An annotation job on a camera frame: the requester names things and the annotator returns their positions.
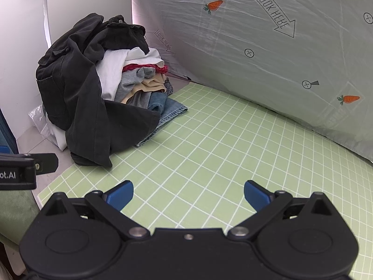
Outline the beige garment in pile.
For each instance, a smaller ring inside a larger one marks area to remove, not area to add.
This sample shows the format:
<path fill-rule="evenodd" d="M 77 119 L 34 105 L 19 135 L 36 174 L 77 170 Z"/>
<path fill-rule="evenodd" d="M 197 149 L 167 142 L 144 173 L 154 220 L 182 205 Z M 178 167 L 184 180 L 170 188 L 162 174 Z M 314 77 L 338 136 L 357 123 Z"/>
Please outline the beige garment in pile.
<path fill-rule="evenodd" d="M 141 83 L 136 84 L 134 88 L 127 94 L 123 99 L 120 100 L 120 103 L 126 104 L 127 101 L 132 98 L 138 91 L 142 92 L 166 92 L 166 87 L 164 82 L 166 76 L 161 73 L 156 73 L 152 78 L 145 78 Z"/>

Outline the clear plastic bag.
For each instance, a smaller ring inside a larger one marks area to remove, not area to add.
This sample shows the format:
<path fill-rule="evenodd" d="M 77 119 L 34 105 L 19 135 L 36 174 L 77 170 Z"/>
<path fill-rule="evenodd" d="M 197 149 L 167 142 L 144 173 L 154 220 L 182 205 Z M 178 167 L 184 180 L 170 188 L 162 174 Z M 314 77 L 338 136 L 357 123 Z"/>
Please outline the clear plastic bag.
<path fill-rule="evenodd" d="M 50 124 L 48 123 L 46 112 L 44 111 L 43 105 L 39 105 L 38 107 L 31 110 L 31 112 L 28 113 L 28 116 L 30 117 L 34 127 L 36 127 L 38 132 L 44 138 L 52 142 L 53 134 Z"/>

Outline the grey garment in pile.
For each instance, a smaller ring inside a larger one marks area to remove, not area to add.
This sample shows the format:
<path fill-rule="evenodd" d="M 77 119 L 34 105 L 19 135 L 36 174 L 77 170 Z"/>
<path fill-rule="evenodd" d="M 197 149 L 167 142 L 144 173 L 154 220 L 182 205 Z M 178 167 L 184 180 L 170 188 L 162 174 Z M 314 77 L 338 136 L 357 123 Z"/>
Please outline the grey garment in pile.
<path fill-rule="evenodd" d="M 136 84 L 141 83 L 145 78 L 152 78 L 155 75 L 153 68 L 140 68 L 122 73 L 121 81 L 117 87 L 114 97 L 115 102 L 120 102 Z"/>

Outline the blue denim jeans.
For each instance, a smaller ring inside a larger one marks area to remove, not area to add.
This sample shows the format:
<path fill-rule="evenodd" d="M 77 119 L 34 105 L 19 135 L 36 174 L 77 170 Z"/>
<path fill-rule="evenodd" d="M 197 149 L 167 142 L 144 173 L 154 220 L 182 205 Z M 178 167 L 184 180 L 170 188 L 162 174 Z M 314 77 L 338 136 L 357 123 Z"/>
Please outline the blue denim jeans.
<path fill-rule="evenodd" d="M 136 144 L 136 147 L 142 146 L 144 143 L 149 141 L 161 129 L 162 126 L 168 124 L 170 121 L 174 120 L 176 117 L 187 112 L 188 110 L 185 105 L 170 97 L 173 93 L 173 87 L 168 78 L 166 79 L 164 86 L 166 87 L 166 92 L 153 92 L 150 95 L 148 103 L 148 110 L 155 111 L 160 114 L 159 123 L 153 132 Z"/>

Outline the grey carrot print cloth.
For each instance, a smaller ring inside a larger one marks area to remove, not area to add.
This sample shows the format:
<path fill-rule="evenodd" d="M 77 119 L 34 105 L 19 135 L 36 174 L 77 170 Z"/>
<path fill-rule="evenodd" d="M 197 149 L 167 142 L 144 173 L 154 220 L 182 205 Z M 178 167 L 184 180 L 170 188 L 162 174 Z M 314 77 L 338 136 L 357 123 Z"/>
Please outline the grey carrot print cloth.
<path fill-rule="evenodd" d="M 372 159 L 372 0 L 133 0 L 171 73 Z"/>

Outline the red garment in pile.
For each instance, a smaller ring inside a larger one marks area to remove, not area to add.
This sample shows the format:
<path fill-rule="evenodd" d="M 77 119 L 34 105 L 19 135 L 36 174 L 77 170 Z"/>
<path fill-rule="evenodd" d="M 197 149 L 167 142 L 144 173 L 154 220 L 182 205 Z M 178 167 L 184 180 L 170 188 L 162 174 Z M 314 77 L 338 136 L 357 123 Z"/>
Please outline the red garment in pile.
<path fill-rule="evenodd" d="M 132 71 L 140 68 L 153 68 L 156 73 L 166 75 L 168 72 L 168 67 L 164 65 L 163 67 L 158 66 L 157 64 L 128 64 L 123 67 L 122 72 Z"/>

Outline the white garment in pile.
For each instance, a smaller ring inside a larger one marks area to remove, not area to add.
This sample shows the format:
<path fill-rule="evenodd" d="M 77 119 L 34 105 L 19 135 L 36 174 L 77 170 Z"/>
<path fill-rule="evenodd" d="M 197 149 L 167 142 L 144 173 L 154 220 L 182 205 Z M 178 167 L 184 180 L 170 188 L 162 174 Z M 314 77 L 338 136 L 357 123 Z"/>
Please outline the white garment in pile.
<path fill-rule="evenodd" d="M 155 64 L 164 68 L 164 61 L 157 49 L 150 48 L 146 54 L 139 47 L 133 49 L 107 50 L 104 57 L 95 65 L 96 72 L 99 76 L 102 94 L 105 100 L 113 101 L 117 87 L 120 84 L 122 70 L 129 64 Z"/>

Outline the black trousers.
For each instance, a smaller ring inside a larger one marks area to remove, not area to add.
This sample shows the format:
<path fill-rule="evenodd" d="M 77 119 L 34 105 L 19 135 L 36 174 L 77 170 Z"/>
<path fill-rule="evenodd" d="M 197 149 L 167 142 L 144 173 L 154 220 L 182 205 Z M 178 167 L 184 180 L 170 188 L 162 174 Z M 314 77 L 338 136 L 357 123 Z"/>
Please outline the black trousers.
<path fill-rule="evenodd" d="M 102 98 L 96 65 L 108 50 L 149 52 L 145 28 L 122 15 L 88 14 L 56 40 L 39 60 L 36 80 L 52 124 L 65 131 L 80 166 L 112 166 L 109 156 L 136 145 L 157 127 L 160 114 Z"/>

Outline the green grid cutting mat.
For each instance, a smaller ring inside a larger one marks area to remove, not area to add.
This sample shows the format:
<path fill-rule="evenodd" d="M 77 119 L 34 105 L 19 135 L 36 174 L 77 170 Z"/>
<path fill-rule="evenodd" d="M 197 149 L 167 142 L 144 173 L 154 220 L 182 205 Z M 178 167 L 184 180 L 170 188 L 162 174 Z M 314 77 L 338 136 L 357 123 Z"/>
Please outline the green grid cutting mat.
<path fill-rule="evenodd" d="M 112 167 L 72 165 L 36 193 L 81 197 L 129 180 L 124 213 L 153 230 L 229 230 L 254 210 L 244 199 L 249 179 L 297 197 L 323 192 L 359 242 L 354 279 L 372 278 L 372 164 L 293 121 L 233 95 L 190 84 L 173 94 L 186 113 L 144 145 L 111 156 Z"/>

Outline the white foam board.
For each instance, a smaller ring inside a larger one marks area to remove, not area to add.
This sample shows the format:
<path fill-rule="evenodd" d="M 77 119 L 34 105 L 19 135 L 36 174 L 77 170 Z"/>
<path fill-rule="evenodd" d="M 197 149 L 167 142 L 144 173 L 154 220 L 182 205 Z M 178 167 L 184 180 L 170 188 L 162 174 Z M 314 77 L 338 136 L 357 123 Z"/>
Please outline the white foam board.
<path fill-rule="evenodd" d="M 90 13 L 108 20 L 118 14 L 132 23 L 131 0 L 44 0 L 44 29 L 47 46 L 56 41 L 74 24 Z"/>

